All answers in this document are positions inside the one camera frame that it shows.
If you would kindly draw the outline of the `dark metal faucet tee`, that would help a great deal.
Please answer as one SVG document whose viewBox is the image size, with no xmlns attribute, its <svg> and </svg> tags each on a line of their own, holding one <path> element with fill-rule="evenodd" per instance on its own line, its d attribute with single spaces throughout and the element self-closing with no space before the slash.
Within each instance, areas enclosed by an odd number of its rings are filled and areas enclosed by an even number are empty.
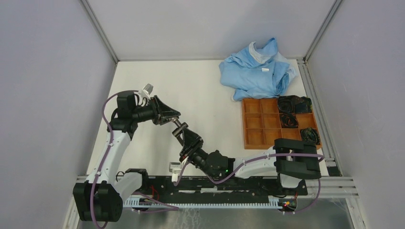
<svg viewBox="0 0 405 229">
<path fill-rule="evenodd" d="M 173 130 L 172 135 L 175 136 L 175 137 L 179 136 L 180 134 L 182 134 L 183 129 L 185 129 L 185 128 L 186 129 L 188 128 L 187 123 L 180 124 L 175 130 Z"/>
</svg>

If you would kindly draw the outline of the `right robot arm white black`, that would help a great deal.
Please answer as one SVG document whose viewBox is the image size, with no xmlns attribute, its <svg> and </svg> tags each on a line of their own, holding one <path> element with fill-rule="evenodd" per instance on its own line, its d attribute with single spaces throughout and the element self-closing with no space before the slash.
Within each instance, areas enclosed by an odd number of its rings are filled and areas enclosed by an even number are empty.
<svg viewBox="0 0 405 229">
<path fill-rule="evenodd" d="M 276 189 L 282 195 L 289 194 L 302 180 L 321 178 L 319 163 L 325 157 L 318 154 L 316 145 L 311 142 L 279 138 L 259 155 L 231 158 L 218 150 L 206 153 L 203 139 L 197 133 L 190 130 L 186 123 L 174 123 L 177 127 L 172 134 L 182 146 L 179 168 L 171 170 L 171 181 L 175 186 L 179 185 L 188 165 L 202 171 L 214 184 L 275 171 L 278 175 Z"/>
</svg>

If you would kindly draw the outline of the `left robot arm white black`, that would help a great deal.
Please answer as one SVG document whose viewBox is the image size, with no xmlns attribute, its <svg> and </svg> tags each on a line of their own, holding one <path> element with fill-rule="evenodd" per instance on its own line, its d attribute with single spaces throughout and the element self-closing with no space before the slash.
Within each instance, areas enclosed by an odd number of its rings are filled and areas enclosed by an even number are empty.
<svg viewBox="0 0 405 229">
<path fill-rule="evenodd" d="M 152 121 L 155 125 L 164 125 L 181 115 L 156 95 L 146 99 L 145 105 L 139 105 L 137 90 L 115 93 L 108 100 L 113 98 L 117 100 L 117 107 L 111 118 L 102 115 L 107 125 L 103 153 L 86 180 L 76 183 L 73 188 L 80 220 L 94 224 L 117 222 L 122 215 L 124 201 L 134 191 L 139 194 L 149 191 L 150 181 L 141 172 L 126 172 L 122 179 L 116 179 L 123 154 L 138 124 Z"/>
</svg>

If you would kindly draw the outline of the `small grey faucet fitting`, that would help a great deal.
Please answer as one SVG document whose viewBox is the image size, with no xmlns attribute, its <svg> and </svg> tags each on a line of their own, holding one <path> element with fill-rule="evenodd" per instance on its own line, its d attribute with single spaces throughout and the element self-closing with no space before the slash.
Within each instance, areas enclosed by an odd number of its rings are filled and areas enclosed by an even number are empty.
<svg viewBox="0 0 405 229">
<path fill-rule="evenodd" d="M 174 118 L 172 121 L 177 127 L 181 126 L 181 122 L 178 120 L 178 118 Z"/>
</svg>

